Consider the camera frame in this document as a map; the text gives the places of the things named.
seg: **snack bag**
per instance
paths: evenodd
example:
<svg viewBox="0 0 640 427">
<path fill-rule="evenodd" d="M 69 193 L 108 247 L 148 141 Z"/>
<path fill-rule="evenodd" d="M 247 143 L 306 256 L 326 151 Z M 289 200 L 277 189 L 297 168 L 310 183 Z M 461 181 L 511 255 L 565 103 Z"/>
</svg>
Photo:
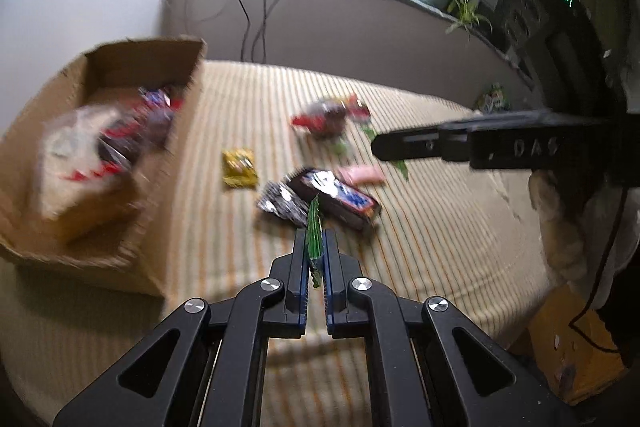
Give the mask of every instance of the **snack bag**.
<svg viewBox="0 0 640 427">
<path fill-rule="evenodd" d="M 222 181 L 229 187 L 255 187 L 258 173 L 254 167 L 254 152 L 249 149 L 231 149 L 222 152 Z"/>
<path fill-rule="evenodd" d="M 103 142 L 123 118 L 109 105 L 81 107 L 49 123 L 36 179 L 38 215 L 62 243 L 135 211 L 130 174 L 139 153 Z"/>
</svg>

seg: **candy wrapper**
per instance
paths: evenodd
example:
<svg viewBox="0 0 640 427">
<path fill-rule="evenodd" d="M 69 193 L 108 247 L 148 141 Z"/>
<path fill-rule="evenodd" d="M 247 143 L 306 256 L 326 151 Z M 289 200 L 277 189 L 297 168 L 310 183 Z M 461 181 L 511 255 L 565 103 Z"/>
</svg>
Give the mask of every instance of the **candy wrapper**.
<svg viewBox="0 0 640 427">
<path fill-rule="evenodd" d="M 267 182 L 262 196 L 257 201 L 257 207 L 280 219 L 291 221 L 303 229 L 306 227 L 306 216 L 309 206 L 302 201 L 287 185 L 283 183 Z"/>
<path fill-rule="evenodd" d="M 254 167 L 254 152 L 249 149 L 231 149 L 222 152 L 222 180 L 233 188 L 255 187 L 258 174 Z"/>
<path fill-rule="evenodd" d="M 140 101 L 103 129 L 98 138 L 98 153 L 107 163 L 131 169 L 148 147 L 164 147 L 180 98 L 169 97 L 170 87 L 140 88 Z"/>
<path fill-rule="evenodd" d="M 319 139 L 337 138 L 344 133 L 347 118 L 359 124 L 367 124 L 371 119 L 369 107 L 355 94 L 349 98 L 328 98 L 314 102 L 304 113 L 291 118 L 291 124 L 306 128 Z"/>
<path fill-rule="evenodd" d="M 102 136 L 123 118 L 114 106 L 82 107 L 47 124 L 36 173 L 36 209 L 60 242 L 136 210 L 134 161 L 121 153 L 105 158 Z"/>
<path fill-rule="evenodd" d="M 309 205 L 309 214 L 306 218 L 305 235 L 306 255 L 309 259 L 309 270 L 314 288 L 322 283 L 322 224 L 320 222 L 319 198 L 316 196 Z"/>
<path fill-rule="evenodd" d="M 320 210 L 355 230 L 367 230 L 382 206 L 368 194 L 338 180 L 331 171 L 305 168 L 287 177 L 287 185 L 304 201 L 319 197 Z"/>
<path fill-rule="evenodd" d="M 347 109 L 340 100 L 319 100 L 295 115 L 291 124 L 306 128 L 316 138 L 336 138 L 344 133 Z"/>
<path fill-rule="evenodd" d="M 335 174 L 339 180 L 347 185 L 381 184 L 385 182 L 384 172 L 374 165 L 351 165 L 338 167 Z"/>
<path fill-rule="evenodd" d="M 493 114 L 509 111 L 511 110 L 511 105 L 504 95 L 502 86 L 500 84 L 492 84 L 490 89 L 478 97 L 474 109 L 482 111 L 483 114 Z"/>
</svg>

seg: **cardboard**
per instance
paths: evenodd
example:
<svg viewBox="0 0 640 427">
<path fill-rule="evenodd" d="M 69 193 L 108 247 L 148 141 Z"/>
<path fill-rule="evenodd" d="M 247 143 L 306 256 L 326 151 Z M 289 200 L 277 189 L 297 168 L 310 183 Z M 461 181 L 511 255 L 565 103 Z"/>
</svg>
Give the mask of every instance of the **cardboard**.
<svg viewBox="0 0 640 427">
<path fill-rule="evenodd" d="M 203 41 L 191 38 L 113 42 L 70 62 L 26 105 L 0 142 L 0 255 L 87 283 L 164 296 L 166 227 L 180 151 L 201 91 Z M 31 198 L 45 124 L 87 103 L 123 101 L 139 87 L 184 88 L 184 103 L 163 151 L 145 154 L 135 177 L 143 210 L 61 245 L 38 229 Z M 161 237 L 148 239 L 151 233 Z"/>
</svg>

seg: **silver candy wrapper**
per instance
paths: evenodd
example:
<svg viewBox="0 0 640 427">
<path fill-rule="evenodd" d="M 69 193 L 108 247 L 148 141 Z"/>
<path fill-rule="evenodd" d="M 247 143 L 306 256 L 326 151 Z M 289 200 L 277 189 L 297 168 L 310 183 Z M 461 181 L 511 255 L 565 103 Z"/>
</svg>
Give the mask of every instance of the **silver candy wrapper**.
<svg viewBox="0 0 640 427">
<path fill-rule="evenodd" d="M 256 205 L 260 210 L 291 221 L 301 229 L 306 227 L 309 206 L 285 184 L 267 182 Z"/>
</svg>

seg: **bed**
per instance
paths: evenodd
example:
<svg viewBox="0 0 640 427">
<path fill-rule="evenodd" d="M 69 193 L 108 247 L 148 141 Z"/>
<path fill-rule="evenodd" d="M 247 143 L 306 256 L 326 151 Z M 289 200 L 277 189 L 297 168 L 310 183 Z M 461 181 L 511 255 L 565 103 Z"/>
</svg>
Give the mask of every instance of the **bed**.
<svg viewBox="0 0 640 427">
<path fill-rule="evenodd" d="M 0 350 L 23 402 L 51 422 L 58 410 L 163 316 L 193 296 L 219 301 L 268 274 L 290 252 L 294 228 L 261 216 L 257 192 L 221 182 L 221 151 L 249 147 L 261 181 L 303 165 L 376 162 L 350 124 L 351 152 L 334 155 L 298 134 L 289 117 L 324 96 L 357 93 L 385 131 L 463 118 L 438 98 L 311 71 L 208 62 L 177 180 L 170 227 L 170 291 L 152 298 L 86 286 L 0 261 Z M 474 172 L 440 160 L 410 162 L 409 181 L 382 164 L 387 184 L 368 190 L 383 206 L 375 233 L 337 223 L 343 253 L 399 296 L 450 299 L 507 346 L 558 285 L 545 264 L 527 172 Z M 301 340 L 270 342 L 262 425 L 367 425 L 364 344 L 331 341 L 322 292 L 311 291 Z"/>
</svg>

